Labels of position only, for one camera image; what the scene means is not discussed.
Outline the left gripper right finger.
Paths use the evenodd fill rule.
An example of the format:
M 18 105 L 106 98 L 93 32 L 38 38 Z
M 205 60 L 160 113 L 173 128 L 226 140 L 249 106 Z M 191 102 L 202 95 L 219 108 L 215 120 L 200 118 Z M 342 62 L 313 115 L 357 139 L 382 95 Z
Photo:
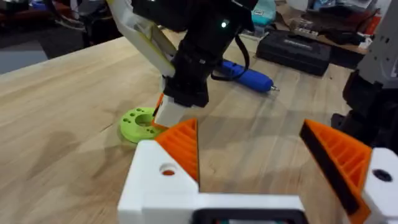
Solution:
M 397 223 L 397 154 L 306 119 L 300 137 L 344 209 L 343 223 Z

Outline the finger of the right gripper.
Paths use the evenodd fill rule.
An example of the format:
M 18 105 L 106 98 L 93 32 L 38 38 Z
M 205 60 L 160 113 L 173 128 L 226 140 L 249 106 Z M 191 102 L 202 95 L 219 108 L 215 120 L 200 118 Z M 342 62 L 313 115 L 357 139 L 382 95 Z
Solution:
M 157 128 L 167 129 L 178 124 L 187 110 L 170 96 L 160 95 L 153 114 L 152 125 Z

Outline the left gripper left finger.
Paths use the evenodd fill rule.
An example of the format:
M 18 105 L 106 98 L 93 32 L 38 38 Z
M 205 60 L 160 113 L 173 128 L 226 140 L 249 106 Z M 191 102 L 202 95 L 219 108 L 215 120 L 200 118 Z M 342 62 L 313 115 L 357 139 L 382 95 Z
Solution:
M 118 203 L 120 223 L 189 223 L 198 195 L 198 127 L 182 121 L 138 143 Z

